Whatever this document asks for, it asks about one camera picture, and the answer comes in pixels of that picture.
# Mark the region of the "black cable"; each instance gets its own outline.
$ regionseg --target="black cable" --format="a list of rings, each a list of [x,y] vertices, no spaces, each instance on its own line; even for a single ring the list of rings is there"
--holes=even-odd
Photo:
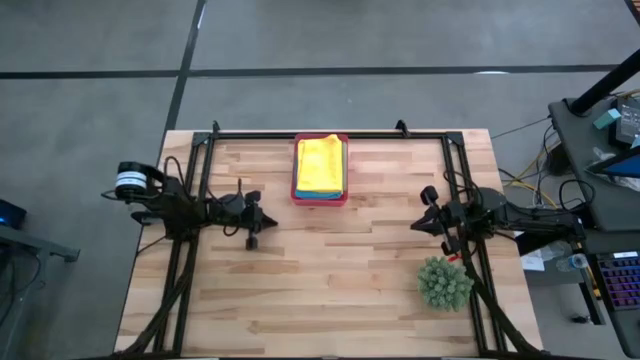
[[[502,237],[506,237],[507,239],[511,239],[511,240],[513,240],[513,241],[517,241],[515,237],[513,237],[513,236],[511,236],[511,235],[509,235],[509,234],[505,234],[505,233],[500,232],[500,231],[494,231],[493,233],[494,233],[495,235],[500,235],[500,236],[502,236]]]
[[[182,185],[182,190],[184,190],[184,193],[187,194],[187,196],[189,196],[189,191],[187,191],[187,186],[184,183],[184,176],[182,176],[182,167],[180,166],[180,162],[178,161],[178,159],[176,159],[175,156],[167,156],[164,159],[164,168],[163,168],[164,176],[167,176],[167,166],[169,165],[169,160],[173,160],[173,162],[176,163],[176,166],[178,167],[178,175],[180,176],[180,184]]]
[[[463,185],[455,184],[455,186],[456,186],[458,189],[462,189],[462,191],[457,191],[457,192],[456,192],[456,195],[457,195],[457,194],[460,194],[460,193],[461,193],[461,192],[463,192],[463,191],[472,191],[472,194],[478,194],[479,204],[480,204],[480,206],[482,206],[482,205],[484,204],[484,198],[482,197],[482,193],[480,192],[480,188],[478,187],[478,185],[477,185],[473,180],[471,180],[471,179],[467,178],[466,176],[464,176],[462,173],[460,173],[460,172],[458,172],[458,171],[455,171],[455,170],[454,170],[454,171],[452,171],[452,172],[453,172],[455,175],[458,175],[458,176],[462,177],[462,179],[463,179],[463,180],[467,180],[467,181],[471,184],[471,187],[467,187],[467,186],[463,186]],[[447,172],[447,171],[445,171],[444,173],[442,173],[442,177],[444,178],[444,180],[445,180],[447,183],[449,183],[449,184],[451,184],[451,185],[454,185],[454,184],[451,182],[451,179],[449,178],[449,174],[448,174],[448,172]]]
[[[2,314],[2,318],[0,318],[0,328],[2,328],[2,325],[4,325],[5,320],[7,320],[7,317],[9,317],[9,313],[11,312],[11,308],[13,307],[13,303],[16,300],[16,263],[13,260],[13,258],[11,259],[11,290],[9,290],[9,295],[11,295],[11,299],[9,300],[9,305],[7,306],[7,309],[4,311],[4,314]],[[0,301],[0,305],[4,304],[4,299],[6,298],[3,297],[2,301]]]
[[[514,181],[514,180],[515,180],[515,181],[522,181],[522,180],[524,180],[524,179],[528,179],[528,178],[530,178],[530,177],[537,176],[537,175],[539,174],[539,172],[536,172],[536,173],[533,173],[533,174],[530,174],[530,175],[527,175],[527,176],[523,176],[523,177],[521,177],[521,178],[518,178],[518,177],[516,177],[515,175],[513,175],[512,173],[508,172],[507,170],[504,170],[504,169],[500,169],[500,168],[498,168],[498,171],[500,171],[501,173],[503,173],[503,174],[505,174],[505,175],[507,175],[508,177],[510,177],[510,178],[511,178],[511,180],[500,179],[500,180],[502,180],[502,181]]]
[[[476,252],[478,251],[478,243],[474,242],[474,244],[476,244],[476,246],[473,248],[473,251],[471,252],[471,255],[469,255],[469,256],[475,255]]]
[[[553,124],[549,125],[549,127],[547,128],[547,130],[544,131],[544,135],[542,135],[542,149],[544,150],[545,154],[546,154],[546,158],[545,158],[545,163],[549,161],[550,155],[549,155],[549,150],[547,150],[547,140],[553,136],[553,134],[549,135],[547,137],[547,134],[549,133],[549,130],[551,130],[553,128]],[[540,170],[540,161],[539,159],[536,159],[536,173],[540,174],[541,170]],[[538,182],[536,184],[536,204],[542,204],[542,180],[544,179],[544,177],[542,175],[538,175]]]
[[[238,190],[236,191],[236,195],[235,195],[234,197],[232,197],[231,199],[227,200],[227,201],[226,201],[226,202],[224,202],[224,203],[223,203],[222,201],[220,201],[218,198],[216,198],[216,197],[211,193],[211,190],[209,189],[209,187],[208,187],[208,186],[207,186],[207,192],[209,193],[209,196],[211,196],[211,198],[212,198],[213,200],[215,200],[215,201],[216,201],[220,206],[225,206],[225,205],[230,204],[231,202],[235,201],[238,197],[242,196],[242,178],[238,178]],[[236,227],[233,229],[233,231],[231,231],[231,232],[227,232],[227,227],[228,227],[228,225],[225,225],[225,226],[222,228],[222,233],[223,233],[225,236],[233,236],[233,235],[235,235],[235,234],[238,232],[238,230],[240,230],[240,223],[242,222],[242,219],[240,218],[240,216],[239,216],[239,215],[237,216],[237,219],[238,219],[238,221],[237,221],[237,223],[236,223]]]
[[[20,286],[19,288],[15,289],[15,292],[17,294],[17,293],[20,293],[20,292],[26,290],[29,286],[31,286],[36,281],[36,279],[38,279],[38,275],[40,275],[40,271],[42,271],[42,261],[40,260],[40,258],[36,254],[33,254],[33,253],[31,253],[31,252],[29,252],[29,251],[27,251],[25,249],[22,249],[20,247],[16,247],[14,249],[19,249],[19,250],[23,251],[25,254],[28,254],[29,256],[32,256],[36,260],[36,262],[38,264],[38,266],[36,267],[36,271],[33,274],[33,277],[31,278],[31,280],[29,280],[26,284]],[[9,292],[5,292],[2,295],[6,296],[7,294],[9,294]]]
[[[536,209],[536,208],[531,209],[534,212],[537,211],[537,210],[541,210],[541,211],[544,211],[546,213],[546,214],[537,215],[535,213],[534,214],[530,214],[530,213],[526,213],[526,212],[520,210],[520,207],[518,205],[516,205],[516,204],[514,204],[514,203],[512,203],[510,201],[507,201],[507,205],[509,205],[515,212],[517,212],[519,214],[522,214],[522,215],[525,215],[525,216],[528,216],[528,217],[530,217],[532,219],[554,217],[554,216],[563,215],[563,214],[572,214],[574,212],[574,210],[564,211],[564,210]]]
[[[107,190],[105,192],[103,192],[102,194],[100,194],[100,196],[102,196],[105,199],[109,199],[109,200],[120,200],[115,196],[111,196],[111,194],[115,194],[116,191],[115,190]]]
[[[564,190],[564,187],[567,184],[570,184],[570,183],[573,183],[573,182],[578,183],[578,184],[585,184],[591,190],[591,196],[589,197],[588,200],[583,201],[582,204],[580,204],[577,207],[569,210],[569,209],[567,209],[567,206],[566,206],[567,203],[569,203],[570,201],[576,200],[576,199],[564,202],[564,200],[562,199],[562,192],[563,192],[562,190]],[[560,189],[558,190],[558,198],[560,199],[560,207],[562,207],[563,210],[569,211],[569,212],[582,210],[585,207],[591,205],[591,203],[593,203],[593,199],[595,199],[595,197],[596,197],[596,189],[593,187],[593,185],[589,184],[586,181],[582,181],[582,180],[578,180],[578,179],[569,179],[569,180],[563,181],[562,184],[560,184]]]
[[[584,200],[580,199],[580,198],[573,198],[571,200],[565,201],[564,204],[565,206],[568,205],[569,203],[572,203],[574,201],[580,201],[580,205],[584,204]]]
[[[533,125],[535,125],[535,124],[541,123],[541,122],[543,122],[543,121],[545,121],[545,120],[547,120],[547,119],[550,119],[550,118],[551,118],[551,115],[547,115],[547,117],[546,117],[546,118],[544,118],[544,119],[540,119],[540,120],[534,121],[534,122],[532,122],[532,123],[528,123],[527,125],[520,126],[520,127],[515,128],[515,129],[511,129],[511,130],[505,131],[505,132],[503,132],[503,133],[500,133],[500,134],[498,134],[498,135],[492,136],[492,137],[491,137],[491,140],[493,140],[493,139],[497,139],[497,138],[499,138],[499,137],[501,137],[501,136],[504,136],[504,135],[507,135],[507,134],[511,134],[511,133],[513,133],[513,132],[516,132],[516,131],[520,131],[520,130],[522,130],[522,129],[525,129],[525,128],[528,128],[529,126],[533,126]]]
[[[227,232],[227,225],[225,225],[225,226],[222,228],[222,233],[223,233],[223,234],[225,234],[226,236],[233,236],[233,235],[235,235],[235,234],[238,232],[238,230],[240,230],[240,216],[238,216],[238,223],[236,224],[236,228],[235,228],[235,229],[233,229],[233,231],[232,231],[232,232],[228,233],[228,232]]]
[[[161,238],[154,240],[152,243],[147,244],[145,247],[143,247],[142,249],[138,250],[138,252],[136,253],[136,256],[140,255],[141,252],[147,250],[148,248],[152,247],[153,245],[159,243],[160,241],[164,240],[167,238],[167,235],[162,236]]]

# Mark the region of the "red basket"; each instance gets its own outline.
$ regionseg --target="red basket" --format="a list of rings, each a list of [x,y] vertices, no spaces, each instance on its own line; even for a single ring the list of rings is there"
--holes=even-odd
[[[343,134],[336,134],[338,136],[338,139],[340,139],[343,143],[349,144],[349,137],[347,135],[343,135]],[[298,134],[296,135],[296,139],[294,142],[294,146],[293,146],[293,161],[298,161],[298,142],[302,139],[322,139],[327,137],[327,134]],[[349,151],[347,148],[347,154],[346,157],[344,158],[344,161],[346,163],[346,166],[344,167],[345,169],[349,169]],[[342,196],[340,196],[337,199],[301,199],[299,197],[296,196],[296,179],[295,179],[296,173],[295,171],[293,172],[293,175],[291,175],[291,200],[293,200],[293,203],[299,206],[342,206],[347,202],[347,199],[349,198],[349,172],[347,171],[347,173],[345,174],[345,180],[346,180],[346,184],[344,187],[344,192],[342,193]]]

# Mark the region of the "folded cloth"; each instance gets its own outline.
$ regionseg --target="folded cloth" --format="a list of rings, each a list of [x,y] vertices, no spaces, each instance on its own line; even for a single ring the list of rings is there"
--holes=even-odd
[[[347,189],[347,144],[343,143],[342,146],[342,183],[344,184],[345,191]],[[298,162],[293,164],[294,179],[298,178]],[[342,192],[315,192],[315,191],[299,191],[296,190],[295,195],[300,199],[339,199],[342,197]]]
[[[296,197],[300,199],[339,199],[342,196],[341,192],[335,193],[320,193],[315,191],[300,191],[296,190]]]
[[[342,192],[343,146],[337,135],[298,142],[298,181],[296,190]]]

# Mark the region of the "desk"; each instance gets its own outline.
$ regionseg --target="desk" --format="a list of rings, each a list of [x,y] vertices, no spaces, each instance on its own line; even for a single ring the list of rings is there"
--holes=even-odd
[[[173,155],[184,169],[192,135],[168,132],[161,158]],[[501,189],[488,131],[466,130],[464,138],[474,181]],[[476,355],[468,309],[436,312],[417,292],[424,259],[442,255],[441,238],[409,230],[425,210],[418,194],[426,185],[437,188],[440,201],[450,198],[439,141],[350,141],[349,201],[341,208],[293,205],[292,141],[215,144],[213,193],[235,192],[241,177],[244,192],[263,192],[260,204],[279,225],[258,234],[253,252],[244,249],[246,231],[226,237],[212,226],[201,232],[183,356]],[[146,228],[140,246],[163,233],[162,226]],[[136,260],[116,350],[131,344],[159,306],[170,244],[163,241]],[[541,347],[515,243],[496,237],[487,248],[498,301]],[[486,309],[483,317],[492,344]]]
[[[549,105],[553,125],[562,140],[562,147],[571,163],[573,173],[579,180],[590,183],[596,189],[596,198],[589,206],[595,229],[586,230],[583,242],[585,252],[590,255],[590,262],[596,254],[610,254],[640,250],[640,223],[638,222],[638,203],[640,193],[613,185],[607,181],[589,175],[583,169],[594,160],[593,147],[605,152],[618,153],[620,150],[609,145],[607,130],[597,130],[593,126],[602,113],[610,108],[611,100],[603,100],[596,104],[591,113],[584,118],[569,112],[564,102]],[[582,187],[583,194],[588,196],[589,190]],[[600,274],[595,273],[596,283],[601,289],[606,288]],[[613,327],[620,344],[629,357],[640,358],[640,311],[612,311],[605,301]]]
[[[0,291],[3,293],[3,301],[0,303],[0,309],[2,309],[1,311],[3,313],[7,309],[4,305],[4,299],[6,297],[6,300],[9,300],[11,297],[9,294],[10,276],[17,276],[18,279],[16,279],[16,283],[18,284],[30,283],[26,288],[15,293],[15,300],[7,301],[6,306],[10,307],[10,311],[3,324],[5,326],[0,328],[0,339],[3,339],[2,345],[0,345],[0,359],[4,360],[16,357],[18,342],[22,341],[26,336],[28,319],[26,319],[24,314],[31,304],[31,294],[36,291],[39,284],[44,283],[49,257],[55,255],[63,258],[65,262],[75,262],[78,260],[80,250],[62,246],[55,242],[40,239],[23,231],[1,225],[0,245],[2,245],[2,251],[0,252],[0,283],[2,283],[2,280],[7,280],[6,287],[0,286]],[[13,256],[17,258],[30,258],[31,264],[18,262],[18,260],[12,258]],[[18,263],[18,265],[10,265],[10,263],[14,261]],[[20,273],[16,268],[29,269],[28,275],[25,276],[24,273]]]
[[[596,189],[596,198],[589,207],[595,226],[602,231],[640,231],[637,210],[640,193],[596,178],[584,171],[595,155],[593,148],[604,152],[618,153],[609,145],[607,130],[598,130],[593,122],[609,109],[611,100],[603,100],[591,109],[590,116],[579,118],[569,112],[564,102],[549,105],[551,120],[558,131],[562,146],[571,162],[578,180],[586,181]],[[589,196],[589,189],[580,185]]]

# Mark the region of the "yellow cable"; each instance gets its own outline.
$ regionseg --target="yellow cable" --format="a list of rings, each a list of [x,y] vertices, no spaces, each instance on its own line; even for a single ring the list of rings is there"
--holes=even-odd
[[[531,190],[533,192],[536,191],[535,187],[533,187],[532,185],[529,185],[527,183],[521,182],[521,181],[513,181],[513,183],[507,184],[506,186],[517,186],[517,187],[529,189],[529,190]],[[549,205],[553,206],[554,209],[558,208],[558,205],[555,203],[555,201],[553,201],[553,199],[549,195],[547,195],[544,191],[540,191],[540,194],[542,194],[542,197],[545,198],[545,200],[547,200]]]
[[[558,144],[560,144],[560,141],[557,141],[555,144],[551,145],[551,148],[553,148],[554,146],[556,146],[556,145],[558,145]],[[536,158],[535,158],[535,159],[533,159],[533,161],[529,164],[529,166],[527,166],[527,168],[526,168],[526,169],[524,169],[520,174],[518,174],[518,175],[516,176],[516,178],[515,178],[515,179],[513,179],[513,180],[509,181],[509,182],[507,183],[507,185],[505,185],[505,186],[509,186],[509,185],[511,185],[511,184],[512,184],[513,182],[515,182],[515,181],[522,181],[522,179],[521,179],[521,178],[524,176],[524,174],[526,174],[526,173],[527,173],[527,171],[529,171],[529,169],[531,169],[531,167],[536,163],[536,161],[538,161],[538,159],[540,159],[540,157],[541,157],[542,155],[545,155],[545,154],[546,154],[546,152],[545,152],[544,150],[540,151],[540,153],[538,154],[538,156],[536,156]]]

